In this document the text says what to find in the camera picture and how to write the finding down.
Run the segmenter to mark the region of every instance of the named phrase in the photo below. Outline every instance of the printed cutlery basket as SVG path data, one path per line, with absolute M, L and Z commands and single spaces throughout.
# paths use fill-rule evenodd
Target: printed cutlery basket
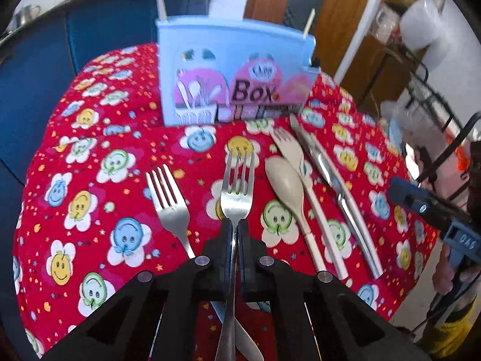
M 313 36 L 255 20 L 156 21 L 166 126 L 298 114 L 319 68 Z

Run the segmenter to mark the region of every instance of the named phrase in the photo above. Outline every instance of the screw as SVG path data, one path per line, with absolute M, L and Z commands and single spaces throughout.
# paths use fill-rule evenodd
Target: screw
M 200 255 L 194 260 L 195 264 L 197 266 L 205 266 L 208 265 L 210 262 L 209 257 L 206 257 L 205 255 Z
M 328 271 L 320 271 L 319 274 L 317 275 L 317 279 L 321 282 L 331 282 L 332 281 L 332 274 L 329 273 Z
M 148 282 L 152 279 L 153 275 L 149 271 L 142 271 L 137 275 L 139 282 Z
M 274 264 L 274 258 L 269 255 L 264 255 L 259 259 L 259 263 L 262 266 L 272 266 Z

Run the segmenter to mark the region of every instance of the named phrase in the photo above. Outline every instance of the wooden door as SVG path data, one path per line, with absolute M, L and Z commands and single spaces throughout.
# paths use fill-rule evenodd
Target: wooden door
M 244 17 L 280 23 L 289 0 L 247 0 Z M 331 76 L 337 71 L 364 12 L 367 0 L 324 0 L 311 29 L 316 37 L 314 57 Z

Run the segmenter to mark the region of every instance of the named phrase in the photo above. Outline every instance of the round table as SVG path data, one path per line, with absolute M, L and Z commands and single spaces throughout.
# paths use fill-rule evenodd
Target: round table
M 349 272 L 343 282 L 389 319 L 415 285 L 436 238 L 420 218 L 386 199 L 392 176 L 409 178 L 406 166 L 374 120 L 358 113 L 352 97 L 325 74 L 318 77 L 299 120 L 317 135 L 339 168 L 384 267 L 384 274 L 372 280 L 333 196 L 307 162 Z M 198 255 L 204 242 L 219 233 L 223 216 L 219 196 L 228 148 L 253 150 L 251 235 L 262 239 L 272 256 L 297 271 L 314 274 L 296 221 L 281 205 L 273 205 L 276 196 L 264 161 L 279 155 L 269 135 L 274 126 L 289 129 L 287 118 L 164 127 L 155 44 L 113 51 L 90 62 L 49 119 L 28 169 L 15 235 L 15 289 L 37 355 L 48 351 L 138 272 L 167 273 L 187 259 L 178 240 L 162 228 L 147 189 L 145 172 L 161 164 L 169 166 L 188 203 L 188 235 Z M 335 273 L 307 201 L 305 213 L 328 270 Z M 116 233 L 125 222 L 138 227 L 129 235 L 129 254 L 119 247 Z M 236 308 L 237 318 L 265 359 L 276 359 L 268 305 L 246 305 L 239 297 Z M 194 359 L 213 360 L 220 329 L 210 304 L 201 303 Z

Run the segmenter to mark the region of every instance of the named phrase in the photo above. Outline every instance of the yellow sleeve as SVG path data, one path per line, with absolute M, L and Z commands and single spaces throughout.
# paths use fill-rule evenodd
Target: yellow sleeve
M 427 324 L 418 345 L 431 357 L 444 358 L 453 354 L 464 342 L 473 323 L 470 321 L 474 303 L 467 313 L 455 322 L 446 322 L 440 329 Z

